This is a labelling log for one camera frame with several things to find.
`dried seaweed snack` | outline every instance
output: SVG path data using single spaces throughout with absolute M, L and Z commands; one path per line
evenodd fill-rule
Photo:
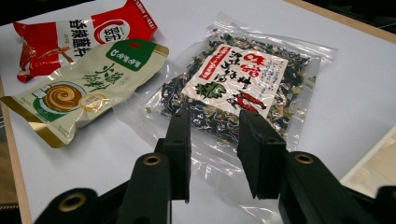
M 203 81 L 199 76 L 223 56 L 220 48 L 230 51 L 218 61 L 217 70 L 209 68 L 213 74 Z M 193 126 L 236 142 L 239 110 L 248 109 L 262 114 L 287 137 L 308 63 L 309 57 L 254 39 L 231 34 L 208 38 L 206 50 L 193 58 L 187 70 L 163 84 L 163 113 L 190 110 Z
M 142 39 L 99 45 L 33 88 L 0 100 L 24 117 L 51 147 L 126 101 L 163 66 L 169 49 Z

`white label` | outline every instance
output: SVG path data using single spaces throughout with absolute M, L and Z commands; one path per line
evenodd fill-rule
M 247 109 L 266 118 L 287 64 L 254 49 L 220 45 L 181 93 L 235 115 Z

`food package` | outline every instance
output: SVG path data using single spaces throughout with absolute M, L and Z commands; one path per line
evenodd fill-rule
M 51 147 L 68 145 L 79 128 L 129 97 L 163 66 L 169 49 L 142 39 L 98 45 L 33 88 L 0 100 Z
M 47 76 L 97 45 L 131 38 L 150 40 L 157 30 L 138 0 L 127 0 L 123 7 L 86 18 L 36 24 L 14 21 L 13 25 L 23 39 L 17 75 L 21 82 Z

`plastic food bag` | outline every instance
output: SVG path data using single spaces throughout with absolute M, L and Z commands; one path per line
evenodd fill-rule
M 163 66 L 169 50 L 141 39 L 99 45 L 33 88 L 0 100 L 23 116 L 51 147 L 133 95 Z
M 13 22 L 13 25 L 23 38 L 17 75 L 21 82 L 47 76 L 75 62 L 97 45 L 131 38 L 150 40 L 157 30 L 143 4 L 134 0 L 89 18 L 37 24 Z
M 138 90 L 114 111 L 155 146 L 169 117 L 190 110 L 192 172 L 258 222 L 278 222 L 276 203 L 251 198 L 236 156 L 239 111 L 267 118 L 294 150 L 319 69 L 332 63 L 336 51 L 266 35 L 220 13 L 205 41 L 191 45 L 160 72 L 167 79 Z

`white table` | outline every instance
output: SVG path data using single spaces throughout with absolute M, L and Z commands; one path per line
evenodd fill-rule
M 337 48 L 334 63 L 318 76 L 298 150 L 318 156 L 341 178 L 396 124 L 396 37 L 310 4 L 292 2 L 300 7 L 282 0 L 145 0 L 143 4 L 159 27 L 153 41 L 170 49 L 170 60 L 202 41 L 206 26 L 220 11 L 263 33 Z M 124 3 L 96 0 L 24 22 L 80 18 Z M 12 25 L 0 27 L 0 43 L 5 95 L 27 90 L 43 78 L 25 84 L 16 79 L 21 39 Z M 4 110 L 23 223 L 34 221 L 66 190 L 91 188 L 101 195 L 115 188 L 130 178 L 134 161 L 153 150 L 112 112 L 81 129 L 69 146 L 53 149 L 22 117 Z M 195 175 L 191 177 L 191 202 L 173 205 L 173 223 L 260 223 Z

